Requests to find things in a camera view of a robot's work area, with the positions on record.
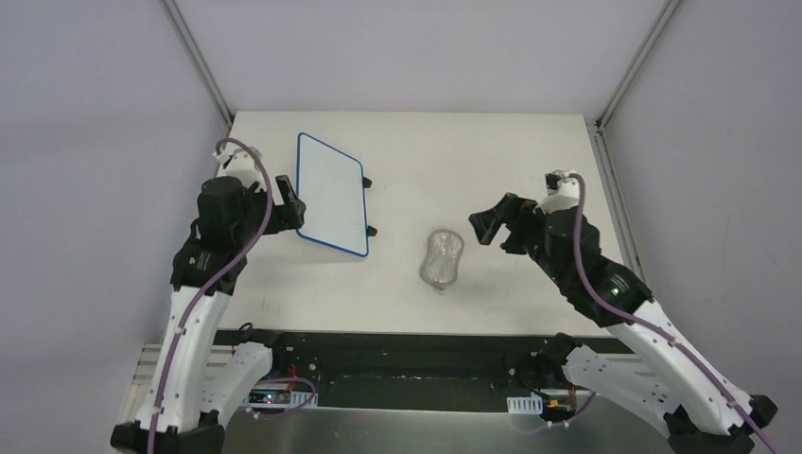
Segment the blue-framed small whiteboard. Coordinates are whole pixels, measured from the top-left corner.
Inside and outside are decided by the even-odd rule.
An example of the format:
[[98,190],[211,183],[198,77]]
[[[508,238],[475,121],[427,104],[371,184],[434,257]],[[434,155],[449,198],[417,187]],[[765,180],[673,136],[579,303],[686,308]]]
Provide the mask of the blue-framed small whiteboard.
[[360,160],[301,132],[296,147],[296,195],[305,204],[298,236],[364,258],[369,254],[367,205]]

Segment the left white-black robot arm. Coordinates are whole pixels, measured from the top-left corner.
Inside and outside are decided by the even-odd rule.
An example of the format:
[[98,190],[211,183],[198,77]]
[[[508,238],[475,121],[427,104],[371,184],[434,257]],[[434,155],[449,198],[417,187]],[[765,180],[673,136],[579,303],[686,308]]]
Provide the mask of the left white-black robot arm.
[[276,205],[260,182],[215,177],[201,186],[198,215],[173,258],[170,312],[148,393],[132,421],[113,428],[110,444],[122,453],[219,453],[226,428],[247,391],[262,378],[281,380],[288,357],[263,343],[239,344],[221,373],[206,368],[218,327],[235,291],[247,253],[265,235],[297,230],[305,204],[290,179],[275,179]]

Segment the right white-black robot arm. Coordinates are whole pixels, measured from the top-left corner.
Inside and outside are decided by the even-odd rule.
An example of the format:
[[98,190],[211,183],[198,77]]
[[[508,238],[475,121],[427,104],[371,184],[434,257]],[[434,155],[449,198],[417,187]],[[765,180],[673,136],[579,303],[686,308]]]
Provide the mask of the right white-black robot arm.
[[577,312],[652,371],[647,378],[616,370],[587,344],[560,333],[536,355],[542,383],[558,388],[568,382],[604,395],[659,431],[676,453],[750,453],[767,442],[776,404],[719,373],[646,284],[602,253],[582,197],[552,194],[533,201],[508,193],[469,222],[482,245],[506,229],[504,252],[530,258]]

